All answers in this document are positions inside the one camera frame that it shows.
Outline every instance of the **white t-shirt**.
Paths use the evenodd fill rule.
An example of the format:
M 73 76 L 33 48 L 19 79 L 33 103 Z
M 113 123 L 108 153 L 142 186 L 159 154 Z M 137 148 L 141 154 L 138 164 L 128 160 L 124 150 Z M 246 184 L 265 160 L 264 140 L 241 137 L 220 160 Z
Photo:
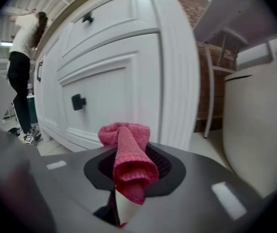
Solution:
M 34 14 L 18 16 L 16 25 L 20 26 L 9 52 L 21 52 L 27 57 L 31 56 L 31 43 L 38 27 L 38 20 Z

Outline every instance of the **white cabinet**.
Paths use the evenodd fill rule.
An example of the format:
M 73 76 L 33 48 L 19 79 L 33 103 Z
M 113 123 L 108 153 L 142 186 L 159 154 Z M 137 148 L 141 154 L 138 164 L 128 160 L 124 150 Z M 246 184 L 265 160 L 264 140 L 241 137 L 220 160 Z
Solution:
M 63 45 L 63 68 L 95 48 L 133 35 L 158 32 L 151 0 L 91 0 L 69 24 Z M 83 22 L 92 12 L 94 21 Z
M 113 42 L 73 60 L 57 72 L 66 131 L 64 137 L 85 147 L 101 144 L 97 133 L 114 122 L 141 123 L 157 141 L 160 110 L 158 35 Z M 87 104 L 74 111 L 72 96 Z
M 88 12 L 91 24 L 83 22 Z M 45 141 L 52 136 L 72 151 L 97 148 L 102 126 L 129 122 L 149 126 L 151 142 L 188 150 L 199 98 L 197 55 L 177 0 L 86 1 L 39 55 L 35 104 Z M 79 110 L 75 95 L 86 100 Z
M 39 117 L 44 121 L 45 125 L 60 134 L 59 122 L 61 120 L 58 113 L 57 105 L 57 78 L 56 70 L 60 60 L 60 39 L 51 45 L 44 55 L 39 68 L 40 77 L 37 79 L 35 93 L 40 94 L 40 98 L 36 100 L 36 111 Z

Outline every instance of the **brick wall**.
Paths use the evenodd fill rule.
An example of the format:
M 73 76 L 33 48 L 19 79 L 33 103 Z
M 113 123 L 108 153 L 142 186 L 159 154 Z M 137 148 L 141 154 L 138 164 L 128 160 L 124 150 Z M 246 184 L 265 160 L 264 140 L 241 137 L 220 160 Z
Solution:
M 208 5 L 208 0 L 179 0 L 187 14 L 189 22 L 192 27 L 195 26 L 197 21 L 200 19 L 202 13 Z M 197 122 L 195 127 L 195 132 L 203 132 L 206 126 L 208 117 L 208 101 L 209 101 L 209 77 L 208 77 L 208 63 L 205 55 L 204 44 L 197 42 L 199 60 L 200 60 L 200 74 L 201 74 L 201 86 L 200 86 L 200 101 L 198 107 Z M 218 57 L 220 55 L 220 48 L 210 45 L 210 53 L 212 56 L 213 65 L 216 66 Z M 226 51 L 221 67 L 231 68 L 233 63 L 233 58 L 230 52 Z M 228 75 L 227 73 L 214 71 L 214 87 L 215 87 L 215 97 L 214 97 L 214 111 L 213 120 L 211 125 L 211 130 L 217 130 L 222 128 L 222 116 L 224 107 L 224 93 L 225 93 L 225 82 L 224 77 Z

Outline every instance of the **cabinet drawer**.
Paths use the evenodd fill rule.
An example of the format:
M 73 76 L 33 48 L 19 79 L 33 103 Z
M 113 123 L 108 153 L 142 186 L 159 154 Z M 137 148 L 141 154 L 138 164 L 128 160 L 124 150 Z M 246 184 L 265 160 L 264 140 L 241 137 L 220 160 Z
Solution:
M 151 0 L 90 0 L 67 27 L 60 69 L 73 59 L 118 39 L 157 32 Z M 92 23 L 83 22 L 92 12 Z
M 150 127 L 157 142 L 160 111 L 158 35 L 135 36 L 102 46 L 57 73 L 64 103 L 66 138 L 84 148 L 101 146 L 97 133 L 114 122 Z M 72 96 L 87 104 L 75 111 Z

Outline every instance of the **woman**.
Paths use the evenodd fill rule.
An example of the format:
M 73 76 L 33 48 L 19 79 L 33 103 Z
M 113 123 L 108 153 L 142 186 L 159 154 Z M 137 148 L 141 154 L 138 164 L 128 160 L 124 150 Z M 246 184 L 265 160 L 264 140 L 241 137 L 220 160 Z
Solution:
M 8 81 L 17 92 L 13 100 L 14 109 L 21 127 L 19 139 L 25 142 L 28 135 L 33 136 L 35 129 L 31 127 L 31 117 L 27 103 L 27 83 L 30 73 L 31 49 L 36 48 L 47 26 L 46 13 L 30 13 L 12 16 L 10 21 L 20 26 L 12 47 L 10 48 Z

